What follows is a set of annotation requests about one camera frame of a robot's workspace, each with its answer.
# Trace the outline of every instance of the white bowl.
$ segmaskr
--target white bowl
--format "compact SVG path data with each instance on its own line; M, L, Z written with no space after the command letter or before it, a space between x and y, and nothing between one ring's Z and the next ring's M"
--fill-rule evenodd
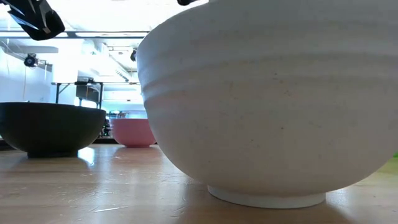
M215 197L324 201L398 145L398 1L215 1L137 51L155 138Z

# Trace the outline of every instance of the table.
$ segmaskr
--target table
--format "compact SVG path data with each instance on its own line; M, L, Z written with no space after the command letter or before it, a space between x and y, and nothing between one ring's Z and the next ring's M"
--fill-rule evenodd
M0 223L398 223L398 159L303 209L249 208L212 197L157 146L92 145L79 158L0 152Z

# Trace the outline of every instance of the wooden tabletop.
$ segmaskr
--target wooden tabletop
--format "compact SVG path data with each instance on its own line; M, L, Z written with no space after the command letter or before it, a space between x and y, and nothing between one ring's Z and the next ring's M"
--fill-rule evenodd
M398 159L321 205L268 210L215 199L156 146L93 145L78 159L0 152L0 223L397 224Z

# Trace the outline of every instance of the ceramic bowl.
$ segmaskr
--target ceramic bowl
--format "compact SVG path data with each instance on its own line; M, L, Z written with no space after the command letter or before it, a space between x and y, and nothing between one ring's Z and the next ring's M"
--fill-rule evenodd
M0 134L28 157L77 156L101 132L106 112L51 103L0 103Z
M156 140L220 199L318 204L398 145L398 1L212 1L137 50Z
M148 147L156 140L148 119L112 119L113 138L126 147Z

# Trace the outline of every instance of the pink bowl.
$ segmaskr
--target pink bowl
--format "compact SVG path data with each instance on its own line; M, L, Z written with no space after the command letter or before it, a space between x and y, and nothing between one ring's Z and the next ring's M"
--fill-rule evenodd
M148 147L156 142L148 119L112 119L113 138L126 147Z

